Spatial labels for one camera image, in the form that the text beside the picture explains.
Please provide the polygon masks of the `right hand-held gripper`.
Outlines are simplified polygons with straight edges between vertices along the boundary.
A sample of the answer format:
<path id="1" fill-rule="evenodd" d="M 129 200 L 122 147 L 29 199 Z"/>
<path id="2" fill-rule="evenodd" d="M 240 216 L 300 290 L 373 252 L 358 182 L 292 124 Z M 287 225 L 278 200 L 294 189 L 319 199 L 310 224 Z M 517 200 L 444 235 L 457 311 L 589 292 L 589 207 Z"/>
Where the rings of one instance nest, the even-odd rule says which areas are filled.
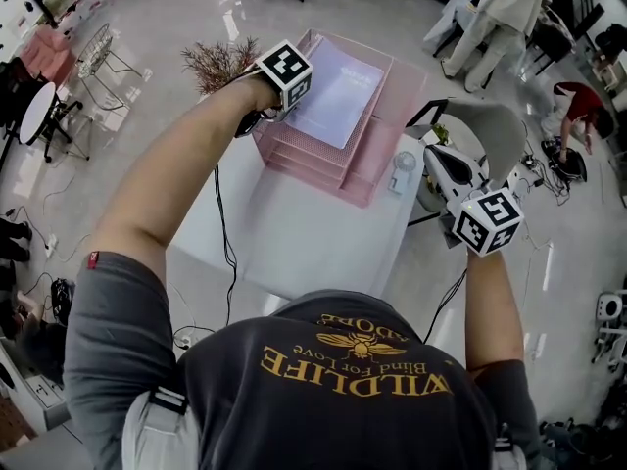
<path id="1" fill-rule="evenodd" d="M 425 166 L 434 190 L 454 218 L 452 235 L 479 257 L 514 238 L 524 215 L 508 188 L 478 190 L 487 180 L 478 162 L 450 146 L 428 145 Z"/>

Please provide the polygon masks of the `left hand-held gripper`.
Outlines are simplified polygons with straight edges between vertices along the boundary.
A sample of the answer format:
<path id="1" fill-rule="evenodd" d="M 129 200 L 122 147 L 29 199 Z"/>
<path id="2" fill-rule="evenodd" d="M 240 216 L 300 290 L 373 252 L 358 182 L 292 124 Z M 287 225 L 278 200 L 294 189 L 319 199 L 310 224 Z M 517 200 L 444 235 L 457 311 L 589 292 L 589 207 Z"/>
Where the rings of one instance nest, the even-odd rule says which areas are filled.
<path id="1" fill-rule="evenodd" d="M 259 76 L 279 97 L 277 108 L 252 111 L 246 114 L 235 133 L 245 136 L 253 132 L 262 121 L 284 121 L 310 92 L 314 66 L 290 41 L 283 40 L 244 69 L 235 81 Z"/>

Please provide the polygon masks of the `purple spiral notebook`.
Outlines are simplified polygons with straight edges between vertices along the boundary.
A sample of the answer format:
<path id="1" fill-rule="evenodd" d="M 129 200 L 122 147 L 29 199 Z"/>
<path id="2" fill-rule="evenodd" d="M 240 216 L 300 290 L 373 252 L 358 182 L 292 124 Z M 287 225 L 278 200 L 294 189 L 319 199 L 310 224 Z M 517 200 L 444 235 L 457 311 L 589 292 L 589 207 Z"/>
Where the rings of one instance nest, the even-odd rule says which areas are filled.
<path id="1" fill-rule="evenodd" d="M 310 61 L 312 87 L 286 123 L 343 149 L 383 78 L 383 70 L 346 54 L 326 38 L 313 51 Z"/>

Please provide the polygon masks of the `pink mesh desk organizer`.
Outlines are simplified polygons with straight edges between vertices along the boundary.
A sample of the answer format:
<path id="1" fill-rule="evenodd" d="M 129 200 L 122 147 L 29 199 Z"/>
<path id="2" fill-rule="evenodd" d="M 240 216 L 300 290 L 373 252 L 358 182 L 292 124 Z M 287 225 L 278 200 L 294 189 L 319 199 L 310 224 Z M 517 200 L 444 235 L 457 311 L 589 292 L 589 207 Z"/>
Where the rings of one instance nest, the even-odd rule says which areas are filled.
<path id="1" fill-rule="evenodd" d="M 297 48 L 310 55 L 324 39 L 383 72 L 346 147 L 335 149 L 284 122 L 262 123 L 253 138 L 269 168 L 365 208 L 417 109 L 427 74 L 359 42 L 315 28 L 305 32 Z"/>

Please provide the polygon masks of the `person's right forearm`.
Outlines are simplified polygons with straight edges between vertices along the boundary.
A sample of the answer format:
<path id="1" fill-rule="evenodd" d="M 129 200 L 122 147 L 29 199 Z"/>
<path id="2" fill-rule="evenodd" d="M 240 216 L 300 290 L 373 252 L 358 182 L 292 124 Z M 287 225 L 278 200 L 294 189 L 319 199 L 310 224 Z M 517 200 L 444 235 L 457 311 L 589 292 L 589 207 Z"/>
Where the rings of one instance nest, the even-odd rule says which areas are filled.
<path id="1" fill-rule="evenodd" d="M 468 253 L 464 336 L 466 369 L 473 374 L 524 357 L 520 316 L 499 252 Z"/>

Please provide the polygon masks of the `person's left forearm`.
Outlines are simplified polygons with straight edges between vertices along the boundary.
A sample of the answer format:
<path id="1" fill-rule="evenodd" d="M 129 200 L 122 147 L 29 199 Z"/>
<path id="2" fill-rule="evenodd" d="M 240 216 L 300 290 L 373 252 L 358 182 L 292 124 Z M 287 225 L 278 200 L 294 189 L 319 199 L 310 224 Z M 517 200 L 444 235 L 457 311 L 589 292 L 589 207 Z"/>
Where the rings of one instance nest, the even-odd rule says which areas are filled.
<path id="1" fill-rule="evenodd" d="M 279 106 L 258 75 L 236 80 L 177 119 L 133 164 L 90 239 L 87 266 L 104 253 L 166 279 L 166 250 L 245 115 Z"/>

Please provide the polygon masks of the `small white handheld fan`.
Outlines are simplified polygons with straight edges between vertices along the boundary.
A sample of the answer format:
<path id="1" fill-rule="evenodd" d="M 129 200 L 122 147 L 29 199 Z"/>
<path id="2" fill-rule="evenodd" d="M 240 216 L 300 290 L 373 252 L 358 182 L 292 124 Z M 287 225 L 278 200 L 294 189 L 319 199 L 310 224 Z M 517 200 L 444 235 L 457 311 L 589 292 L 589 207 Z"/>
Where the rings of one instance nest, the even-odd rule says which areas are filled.
<path id="1" fill-rule="evenodd" d="M 403 151 L 394 157 L 393 164 L 394 170 L 388 189 L 397 195 L 403 195 L 408 189 L 411 175 L 417 166 L 417 160 L 413 153 Z"/>

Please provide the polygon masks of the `reddish dried plant in pot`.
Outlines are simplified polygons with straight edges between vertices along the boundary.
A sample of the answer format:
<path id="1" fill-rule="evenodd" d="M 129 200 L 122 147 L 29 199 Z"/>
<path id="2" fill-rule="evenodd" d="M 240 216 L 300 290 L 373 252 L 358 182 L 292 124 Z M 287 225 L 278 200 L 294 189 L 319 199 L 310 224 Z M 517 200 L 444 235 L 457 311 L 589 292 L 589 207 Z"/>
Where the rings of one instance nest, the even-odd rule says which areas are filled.
<path id="1" fill-rule="evenodd" d="M 238 43 L 196 42 L 181 51 L 183 69 L 195 76 L 197 91 L 212 94 L 241 75 L 261 54 L 258 39 L 251 36 Z"/>

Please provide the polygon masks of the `white rectangular table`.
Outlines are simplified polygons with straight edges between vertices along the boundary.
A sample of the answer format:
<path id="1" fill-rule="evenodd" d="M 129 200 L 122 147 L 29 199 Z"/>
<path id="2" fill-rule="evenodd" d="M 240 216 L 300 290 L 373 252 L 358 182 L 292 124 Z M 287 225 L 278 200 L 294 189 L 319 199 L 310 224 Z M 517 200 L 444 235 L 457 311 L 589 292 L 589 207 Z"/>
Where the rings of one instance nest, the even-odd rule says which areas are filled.
<path id="1" fill-rule="evenodd" d="M 249 137 L 231 143 L 218 170 L 221 194 L 212 181 L 206 183 L 174 236 L 175 247 L 226 269 L 228 240 L 239 279 L 285 299 L 320 289 L 382 296 L 422 164 L 403 194 L 389 188 L 395 170 L 389 165 L 365 209 L 270 169 Z"/>

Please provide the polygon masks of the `small white round-hole device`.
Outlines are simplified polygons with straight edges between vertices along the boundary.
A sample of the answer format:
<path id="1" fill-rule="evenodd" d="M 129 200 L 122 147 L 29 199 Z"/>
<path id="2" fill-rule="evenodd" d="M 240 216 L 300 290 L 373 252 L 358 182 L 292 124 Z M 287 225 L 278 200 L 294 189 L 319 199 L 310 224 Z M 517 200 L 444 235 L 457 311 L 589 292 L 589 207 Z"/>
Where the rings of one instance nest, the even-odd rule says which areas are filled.
<path id="1" fill-rule="evenodd" d="M 618 319 L 623 311 L 623 294 L 618 292 L 603 292 L 598 296 L 596 305 L 596 320 L 608 322 Z"/>

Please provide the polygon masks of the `round white table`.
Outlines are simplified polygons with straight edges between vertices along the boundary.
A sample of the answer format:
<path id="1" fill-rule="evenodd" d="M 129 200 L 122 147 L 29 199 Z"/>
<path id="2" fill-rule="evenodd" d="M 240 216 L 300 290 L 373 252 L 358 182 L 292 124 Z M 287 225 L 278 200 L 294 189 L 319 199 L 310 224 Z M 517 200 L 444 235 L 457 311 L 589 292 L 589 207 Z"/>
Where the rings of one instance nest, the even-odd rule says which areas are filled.
<path id="1" fill-rule="evenodd" d="M 54 82 L 45 83 L 30 101 L 20 126 L 19 140 L 23 145 L 31 145 L 38 138 L 50 109 L 55 104 L 57 87 Z"/>

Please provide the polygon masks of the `person's dark grey printed t-shirt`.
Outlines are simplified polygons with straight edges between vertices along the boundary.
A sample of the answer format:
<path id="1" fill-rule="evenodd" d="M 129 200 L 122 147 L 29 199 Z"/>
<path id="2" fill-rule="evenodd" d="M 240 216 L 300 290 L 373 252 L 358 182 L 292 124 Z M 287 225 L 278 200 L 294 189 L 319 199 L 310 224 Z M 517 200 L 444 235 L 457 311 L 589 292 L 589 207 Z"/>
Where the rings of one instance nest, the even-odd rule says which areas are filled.
<path id="1" fill-rule="evenodd" d="M 176 356 L 164 284 L 101 253 L 77 277 L 64 383 L 97 470 L 122 469 L 126 415 L 159 387 L 187 398 L 198 470 L 490 470 L 502 433 L 541 460 L 522 362 L 472 376 L 355 292 L 307 294 Z"/>

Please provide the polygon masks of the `grey chair with black frame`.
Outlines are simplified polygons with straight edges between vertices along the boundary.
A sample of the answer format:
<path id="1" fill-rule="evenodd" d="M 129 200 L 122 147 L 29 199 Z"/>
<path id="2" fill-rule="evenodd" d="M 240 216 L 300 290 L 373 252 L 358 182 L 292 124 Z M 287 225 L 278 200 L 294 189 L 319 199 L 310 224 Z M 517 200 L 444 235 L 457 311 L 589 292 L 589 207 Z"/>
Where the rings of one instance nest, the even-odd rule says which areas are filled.
<path id="1" fill-rule="evenodd" d="M 455 98 L 431 100 L 410 118 L 405 127 L 405 134 L 420 141 L 424 150 L 428 145 L 438 145 L 429 144 L 426 137 L 434 134 L 432 125 L 438 123 L 443 115 L 462 122 L 483 150 L 482 158 L 476 161 L 486 173 L 487 180 L 478 190 L 494 191 L 504 187 L 509 175 L 519 163 L 526 143 L 526 126 L 520 117 L 509 107 L 497 103 Z M 425 160 L 416 199 L 428 214 L 410 221 L 410 226 L 450 214 L 447 205 L 443 205 L 440 196 L 434 190 Z"/>

